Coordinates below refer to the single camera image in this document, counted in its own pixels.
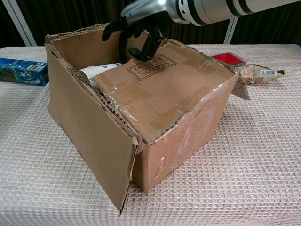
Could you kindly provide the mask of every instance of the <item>barcode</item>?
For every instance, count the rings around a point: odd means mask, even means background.
[[[44,66],[38,66],[38,65],[30,65],[27,70],[34,70],[34,71],[40,71],[44,68]]]
[[[271,70],[260,70],[260,77],[275,77],[276,72]]]

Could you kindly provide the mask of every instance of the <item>white tablecloth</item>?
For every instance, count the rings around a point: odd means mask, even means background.
[[[0,225],[301,225],[301,48],[192,45],[285,70],[231,95],[213,139],[122,215],[48,113],[49,86],[0,82]],[[44,47],[0,57],[46,61]]]

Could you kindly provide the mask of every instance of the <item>plastic wrapper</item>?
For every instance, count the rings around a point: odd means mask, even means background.
[[[269,69],[267,67],[259,66],[259,65],[245,65],[237,67],[239,70],[240,76],[242,76],[247,85],[261,84],[269,81],[274,81],[284,76],[285,72],[275,71]]]
[[[45,86],[47,63],[0,58],[0,81]]]

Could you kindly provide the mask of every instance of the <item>corrugated cardboard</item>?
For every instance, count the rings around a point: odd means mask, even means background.
[[[211,139],[238,74],[165,40],[152,61],[96,76],[99,93],[77,70],[119,62],[119,33],[103,43],[103,29],[46,38],[49,111],[121,212],[132,174],[147,192]]]

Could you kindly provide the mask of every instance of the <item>printed label on box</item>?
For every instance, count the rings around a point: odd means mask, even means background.
[[[159,54],[152,60],[127,68],[127,70],[138,80],[142,81],[176,64],[175,61],[165,55]]]

